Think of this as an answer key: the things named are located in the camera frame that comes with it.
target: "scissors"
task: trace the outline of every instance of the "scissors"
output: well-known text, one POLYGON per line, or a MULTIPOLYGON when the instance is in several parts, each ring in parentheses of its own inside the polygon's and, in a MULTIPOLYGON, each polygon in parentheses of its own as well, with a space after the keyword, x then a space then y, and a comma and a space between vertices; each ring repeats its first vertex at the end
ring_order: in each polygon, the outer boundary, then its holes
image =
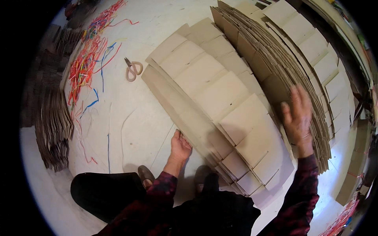
POLYGON ((127 64, 126 79, 128 81, 130 81, 130 82, 133 82, 136 79, 136 76, 138 76, 138 75, 140 75, 142 73, 143 65, 140 62, 130 62, 126 57, 125 57, 125 62, 127 64), (136 66, 135 65, 139 65, 140 66, 140 70, 139 71, 136 70, 136 66))

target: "person's right hand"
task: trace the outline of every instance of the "person's right hand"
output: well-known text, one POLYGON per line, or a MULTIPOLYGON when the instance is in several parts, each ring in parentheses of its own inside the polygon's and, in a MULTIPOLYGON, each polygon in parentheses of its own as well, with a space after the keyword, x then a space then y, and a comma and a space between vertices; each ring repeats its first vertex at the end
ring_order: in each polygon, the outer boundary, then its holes
POLYGON ((185 162, 192 154, 192 145, 184 138, 180 130, 176 130, 171 139, 170 158, 185 162))
POLYGON ((283 124, 294 144, 298 146, 299 157, 308 157, 314 153, 310 133, 311 100, 300 85, 292 86, 290 91, 293 110, 290 112, 290 106, 282 102, 283 124))

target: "brown shoe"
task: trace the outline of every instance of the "brown shoe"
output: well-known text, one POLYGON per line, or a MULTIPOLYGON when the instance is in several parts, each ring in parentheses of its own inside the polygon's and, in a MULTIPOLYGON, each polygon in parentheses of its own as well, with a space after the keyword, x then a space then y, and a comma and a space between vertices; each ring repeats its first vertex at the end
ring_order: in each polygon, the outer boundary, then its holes
POLYGON ((151 171, 144 165, 138 167, 138 175, 139 178, 141 178, 143 186, 146 190, 148 190, 155 181, 155 177, 153 176, 151 171))
POLYGON ((194 175, 194 185, 195 193, 198 195, 202 192, 203 184, 205 183, 205 178, 211 174, 213 171, 207 165, 201 165, 197 168, 194 175))

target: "plaid shirt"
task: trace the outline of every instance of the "plaid shirt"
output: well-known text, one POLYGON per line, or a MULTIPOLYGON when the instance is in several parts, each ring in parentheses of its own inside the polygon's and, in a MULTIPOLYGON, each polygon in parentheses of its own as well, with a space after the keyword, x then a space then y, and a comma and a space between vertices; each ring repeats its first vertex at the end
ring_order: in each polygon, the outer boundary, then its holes
MULTIPOLYGON (((136 200, 128 205, 96 235, 168 235, 172 227, 169 213, 176 187, 177 178, 162 172, 148 189, 144 200, 136 200)), ((281 209, 258 236, 307 235, 313 217, 312 210, 319 199, 317 187, 315 156, 298 159, 298 170, 281 209)))

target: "black pants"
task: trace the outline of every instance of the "black pants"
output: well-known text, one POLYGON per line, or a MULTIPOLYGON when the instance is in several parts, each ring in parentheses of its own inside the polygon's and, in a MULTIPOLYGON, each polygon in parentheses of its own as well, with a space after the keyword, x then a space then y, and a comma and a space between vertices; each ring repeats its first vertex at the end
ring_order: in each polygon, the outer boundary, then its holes
MULTIPOLYGON (((250 235, 260 210, 249 197, 219 191, 218 175, 205 178, 202 192, 193 200, 172 209, 172 234, 250 235)), ((77 175, 71 183, 75 202, 106 223, 146 191, 136 173, 77 175)))
POLYGON ((71 183, 74 201, 106 223, 145 194, 146 190, 137 173, 82 173, 75 176, 71 183))

